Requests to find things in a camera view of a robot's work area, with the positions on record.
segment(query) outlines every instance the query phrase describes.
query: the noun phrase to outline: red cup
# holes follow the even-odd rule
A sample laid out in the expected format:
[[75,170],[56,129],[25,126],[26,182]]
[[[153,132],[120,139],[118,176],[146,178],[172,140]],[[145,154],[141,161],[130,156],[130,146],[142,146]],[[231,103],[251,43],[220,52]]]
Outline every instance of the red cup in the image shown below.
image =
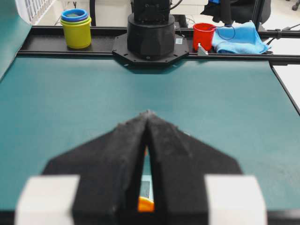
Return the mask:
[[206,50],[211,49],[212,38],[214,37],[214,32],[216,27],[209,23],[197,23],[193,26],[194,37],[193,37],[193,47],[198,51],[198,44]]

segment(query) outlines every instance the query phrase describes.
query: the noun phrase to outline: blue cloth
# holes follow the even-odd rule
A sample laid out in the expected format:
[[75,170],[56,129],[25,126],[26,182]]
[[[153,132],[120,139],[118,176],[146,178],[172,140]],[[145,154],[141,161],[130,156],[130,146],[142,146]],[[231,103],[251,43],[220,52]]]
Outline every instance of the blue cloth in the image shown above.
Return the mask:
[[232,27],[216,28],[212,46],[217,53],[237,54],[261,54],[270,48],[261,41],[252,22],[236,27],[235,35]]

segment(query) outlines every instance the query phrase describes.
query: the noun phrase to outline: octagonal mounting plate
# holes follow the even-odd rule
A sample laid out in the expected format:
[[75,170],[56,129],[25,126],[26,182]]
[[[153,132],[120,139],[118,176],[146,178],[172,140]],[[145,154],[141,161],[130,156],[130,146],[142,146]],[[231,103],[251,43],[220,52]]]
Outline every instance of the octagonal mounting plate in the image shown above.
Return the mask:
[[163,66],[188,55],[188,43],[185,37],[175,35],[175,47],[172,53],[159,58],[149,57],[146,59],[127,49],[127,34],[123,34],[115,38],[112,53],[115,56],[126,59],[130,64]]

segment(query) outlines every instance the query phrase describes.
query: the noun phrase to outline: green work surface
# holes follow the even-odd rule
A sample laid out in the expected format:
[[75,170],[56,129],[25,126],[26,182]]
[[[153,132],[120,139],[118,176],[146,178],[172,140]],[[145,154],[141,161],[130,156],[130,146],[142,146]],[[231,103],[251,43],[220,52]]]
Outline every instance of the green work surface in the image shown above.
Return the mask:
[[18,14],[15,0],[1,0],[0,6],[0,80],[14,60],[31,26]]
[[0,210],[50,158],[147,109],[235,157],[269,210],[300,207],[300,117],[268,62],[16,58],[0,83]]

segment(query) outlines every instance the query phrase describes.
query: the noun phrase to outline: yellow cup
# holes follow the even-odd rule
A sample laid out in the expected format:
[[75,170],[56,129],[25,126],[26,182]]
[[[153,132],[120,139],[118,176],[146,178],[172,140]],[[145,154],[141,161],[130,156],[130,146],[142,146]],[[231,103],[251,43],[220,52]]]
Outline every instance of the yellow cup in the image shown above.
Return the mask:
[[70,24],[61,21],[64,28],[64,34],[67,46],[74,49],[86,48],[91,42],[90,35],[90,22],[91,18],[89,17],[87,22],[81,24]]

